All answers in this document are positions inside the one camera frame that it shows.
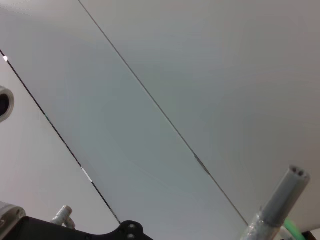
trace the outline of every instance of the white ceiling panel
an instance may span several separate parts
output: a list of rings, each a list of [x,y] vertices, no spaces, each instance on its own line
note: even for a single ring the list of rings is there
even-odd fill
[[[319,226],[320,1],[81,2],[247,221],[297,164]]]
[[[0,9],[0,48],[120,221],[153,239],[239,238],[244,221],[80,3],[25,2]]]

